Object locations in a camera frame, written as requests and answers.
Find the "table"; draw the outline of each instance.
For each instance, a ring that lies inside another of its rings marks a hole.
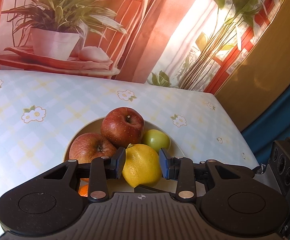
[[[239,130],[212,94],[0,70],[0,196],[61,163],[75,133],[121,106],[135,109],[166,131],[194,163],[217,159],[251,169],[258,166]]]

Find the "metal pin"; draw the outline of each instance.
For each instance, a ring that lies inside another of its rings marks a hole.
[[[104,191],[96,190],[91,193],[91,197],[94,199],[101,199],[106,197],[106,193]]]
[[[178,196],[181,198],[192,198],[194,196],[194,193],[188,190],[184,190],[178,193]]]

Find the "yellow wall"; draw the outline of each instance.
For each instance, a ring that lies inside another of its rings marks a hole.
[[[290,84],[290,0],[215,94],[238,129],[252,123]]]

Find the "bowl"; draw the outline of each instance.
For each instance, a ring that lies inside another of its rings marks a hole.
[[[101,124],[102,124],[103,120],[104,120],[104,117],[96,119],[96,120],[90,122],[89,124],[85,125],[82,129],[80,129],[75,134],[75,136],[73,137],[73,139],[71,140],[71,142],[67,146],[63,161],[67,161],[69,159],[70,147],[71,147],[73,141],[78,136],[80,136],[80,135],[82,135],[84,133],[89,133],[89,132],[101,133]],[[162,131],[162,132],[166,133],[165,131],[163,131],[162,129],[157,127],[156,125],[154,125],[154,124],[152,124],[152,123],[150,123],[148,121],[145,121],[145,131],[150,130],[150,129],[156,129],[156,130],[159,130],[159,131]],[[169,154],[172,157],[184,156],[184,153],[182,152],[182,150],[180,149],[178,144],[171,137],[170,137],[170,149],[168,150],[168,152],[169,152]],[[87,183],[81,180],[81,184],[80,185],[83,186],[85,184],[87,184]],[[175,193],[176,185],[177,185],[177,181],[166,180],[164,178],[161,178],[159,180],[159,182],[154,186],[154,188]],[[108,186],[108,189],[109,189],[109,195],[111,195],[113,192],[134,192],[134,188],[131,187],[125,181],[123,176],[121,176],[120,179],[108,179],[107,180],[107,186]]]

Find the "teal fabric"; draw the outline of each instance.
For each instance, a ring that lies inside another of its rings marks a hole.
[[[242,135],[258,163],[267,164],[272,142],[290,137],[290,85]]]

